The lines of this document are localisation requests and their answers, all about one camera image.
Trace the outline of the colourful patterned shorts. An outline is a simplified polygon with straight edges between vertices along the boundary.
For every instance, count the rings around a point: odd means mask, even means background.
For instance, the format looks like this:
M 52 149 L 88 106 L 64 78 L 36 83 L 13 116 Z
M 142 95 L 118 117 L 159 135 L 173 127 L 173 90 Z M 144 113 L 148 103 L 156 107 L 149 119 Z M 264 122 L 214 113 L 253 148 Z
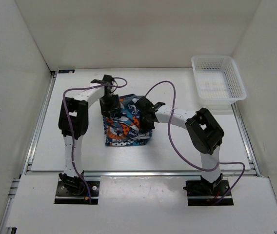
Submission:
M 135 94 L 119 97 L 121 111 L 119 116 L 103 117 L 105 145 L 112 147 L 146 145 L 153 131 L 140 133 L 140 111 L 135 103 L 141 98 Z

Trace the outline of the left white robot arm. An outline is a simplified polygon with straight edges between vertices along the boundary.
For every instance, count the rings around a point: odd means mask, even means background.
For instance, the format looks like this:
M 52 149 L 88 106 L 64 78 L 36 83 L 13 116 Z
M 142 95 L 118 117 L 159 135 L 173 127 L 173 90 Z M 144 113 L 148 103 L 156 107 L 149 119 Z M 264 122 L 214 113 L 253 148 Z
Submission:
M 89 108 L 99 101 L 104 117 L 121 113 L 119 96 L 112 91 L 118 88 L 116 80 L 104 75 L 101 80 L 92 80 L 88 87 L 69 88 L 62 94 L 58 127 L 65 142 L 65 169 L 59 177 L 74 195 L 80 195 L 85 188 L 81 152 L 82 139 L 89 126 Z

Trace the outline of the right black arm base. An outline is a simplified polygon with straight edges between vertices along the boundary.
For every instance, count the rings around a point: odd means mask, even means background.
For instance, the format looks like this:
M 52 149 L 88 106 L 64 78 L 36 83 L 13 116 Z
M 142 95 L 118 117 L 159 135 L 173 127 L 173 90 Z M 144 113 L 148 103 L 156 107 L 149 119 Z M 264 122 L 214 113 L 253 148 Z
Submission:
M 233 206 L 234 202 L 230 192 L 220 202 L 215 204 L 229 188 L 228 180 L 222 180 L 212 192 L 204 189 L 199 180 L 187 180 L 183 190 L 187 194 L 188 206 Z

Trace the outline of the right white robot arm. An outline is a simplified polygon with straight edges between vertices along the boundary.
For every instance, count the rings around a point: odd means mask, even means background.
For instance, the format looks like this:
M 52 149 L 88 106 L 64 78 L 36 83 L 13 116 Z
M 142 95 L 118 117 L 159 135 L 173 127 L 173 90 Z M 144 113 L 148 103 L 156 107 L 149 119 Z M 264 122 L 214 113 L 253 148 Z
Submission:
M 163 102 L 153 104 L 146 97 L 141 97 L 136 103 L 139 111 L 139 131 L 146 133 L 155 128 L 154 123 L 166 123 L 171 144 L 171 125 L 185 129 L 201 157 L 201 166 L 194 165 L 201 171 L 200 185 L 207 195 L 214 194 L 219 189 L 223 179 L 220 169 L 219 151 L 224 137 L 224 131 L 216 119 L 206 108 L 196 112 L 175 109 Z

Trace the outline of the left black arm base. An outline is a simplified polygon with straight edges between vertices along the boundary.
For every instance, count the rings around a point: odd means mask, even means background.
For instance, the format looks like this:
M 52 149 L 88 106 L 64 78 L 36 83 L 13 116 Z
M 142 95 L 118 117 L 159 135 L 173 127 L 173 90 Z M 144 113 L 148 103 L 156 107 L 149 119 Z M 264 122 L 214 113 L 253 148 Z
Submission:
M 84 183 L 78 188 L 66 185 L 60 179 L 55 192 L 55 204 L 75 204 L 75 205 L 97 205 L 99 201 L 100 181 L 89 180 L 87 184 L 90 189 L 91 198 Z

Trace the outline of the small dark label sticker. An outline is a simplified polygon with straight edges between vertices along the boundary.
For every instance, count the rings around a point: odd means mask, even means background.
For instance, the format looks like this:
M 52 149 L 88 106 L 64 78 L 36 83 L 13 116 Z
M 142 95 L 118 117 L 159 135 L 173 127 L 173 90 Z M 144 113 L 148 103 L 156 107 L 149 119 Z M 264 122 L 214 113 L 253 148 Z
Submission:
M 75 69 L 61 69 L 58 71 L 59 74 L 72 74 L 75 72 Z

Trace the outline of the white plastic mesh basket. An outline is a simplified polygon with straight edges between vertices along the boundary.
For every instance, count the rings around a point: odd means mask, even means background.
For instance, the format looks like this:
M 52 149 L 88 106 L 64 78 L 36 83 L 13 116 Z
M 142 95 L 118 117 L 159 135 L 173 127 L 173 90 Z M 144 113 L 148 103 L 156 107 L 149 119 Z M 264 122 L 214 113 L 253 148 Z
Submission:
M 204 106 L 229 106 L 247 97 L 236 62 L 230 56 L 191 58 L 199 102 Z

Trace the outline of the aluminium front rail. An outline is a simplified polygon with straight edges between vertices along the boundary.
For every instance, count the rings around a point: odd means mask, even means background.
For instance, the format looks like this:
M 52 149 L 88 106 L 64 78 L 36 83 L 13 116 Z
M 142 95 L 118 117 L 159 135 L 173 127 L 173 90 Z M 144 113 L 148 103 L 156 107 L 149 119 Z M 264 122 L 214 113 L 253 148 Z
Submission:
M 27 176 L 58 176 L 60 172 L 58 171 L 27 171 Z M 198 171 L 118 171 L 118 172 L 104 172 L 104 171 L 87 171 L 84 172 L 86 177 L 99 177 L 99 176 L 200 176 Z M 225 176 L 238 176 L 240 172 L 238 171 L 225 171 L 223 172 Z M 244 172 L 245 176 L 256 176 L 256 171 L 254 169 L 246 170 Z

